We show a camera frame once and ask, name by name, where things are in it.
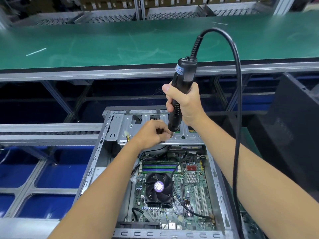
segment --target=left hand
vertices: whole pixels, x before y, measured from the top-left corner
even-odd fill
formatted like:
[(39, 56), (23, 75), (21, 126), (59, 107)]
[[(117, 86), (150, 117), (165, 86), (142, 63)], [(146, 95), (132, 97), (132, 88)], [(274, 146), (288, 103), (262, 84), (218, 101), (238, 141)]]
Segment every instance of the left hand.
[(163, 120), (149, 120), (130, 140), (130, 143), (135, 143), (144, 150), (166, 141), (171, 137), (171, 133)]

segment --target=workbench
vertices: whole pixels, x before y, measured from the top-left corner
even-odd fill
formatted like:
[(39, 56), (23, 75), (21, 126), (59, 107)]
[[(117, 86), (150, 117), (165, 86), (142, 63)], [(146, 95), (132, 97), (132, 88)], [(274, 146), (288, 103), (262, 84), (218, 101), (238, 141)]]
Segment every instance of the workbench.
[[(235, 41), (243, 73), (316, 71), (318, 19), (313, 11), (14, 27), (0, 32), (0, 81), (168, 77), (177, 60), (190, 54), (197, 35), (212, 26)], [(197, 57), (197, 75), (235, 72), (219, 34), (205, 36)]]

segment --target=cooler fan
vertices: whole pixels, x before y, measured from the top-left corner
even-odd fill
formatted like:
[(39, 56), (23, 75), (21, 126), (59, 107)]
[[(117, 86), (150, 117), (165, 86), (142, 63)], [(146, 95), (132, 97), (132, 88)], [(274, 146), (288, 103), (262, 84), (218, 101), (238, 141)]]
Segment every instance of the cooler fan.
[(150, 173), (146, 176), (145, 203), (172, 203), (173, 190), (166, 173)]

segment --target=motherboard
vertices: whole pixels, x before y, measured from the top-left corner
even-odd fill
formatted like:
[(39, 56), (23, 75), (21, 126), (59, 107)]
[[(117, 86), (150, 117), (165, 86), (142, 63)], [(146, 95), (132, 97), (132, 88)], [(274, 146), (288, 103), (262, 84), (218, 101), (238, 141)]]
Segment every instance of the motherboard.
[[(205, 155), (196, 153), (168, 153), (160, 159), (140, 158), (136, 173), (134, 206), (139, 222), (159, 222), (161, 229), (215, 230), (214, 219), (204, 219), (191, 211), (214, 218), (209, 198), (205, 171)], [(171, 177), (178, 162), (181, 164)], [(171, 190), (174, 186), (176, 195)]]

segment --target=hand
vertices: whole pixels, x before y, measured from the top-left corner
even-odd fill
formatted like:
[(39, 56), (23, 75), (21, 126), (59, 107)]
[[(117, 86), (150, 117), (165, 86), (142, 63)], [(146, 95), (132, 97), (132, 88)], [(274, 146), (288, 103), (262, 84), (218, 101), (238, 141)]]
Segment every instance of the hand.
[(190, 92), (186, 95), (170, 84), (163, 85), (163, 92), (166, 94), (166, 108), (168, 112), (174, 111), (172, 99), (176, 100), (181, 107), (183, 121), (188, 126), (194, 126), (200, 118), (205, 116), (205, 112), (200, 102), (198, 84), (193, 82)]
[(171, 131), (163, 120), (149, 120), (130, 140), (130, 143), (136, 143), (141, 150), (145, 150), (166, 141), (170, 137)]

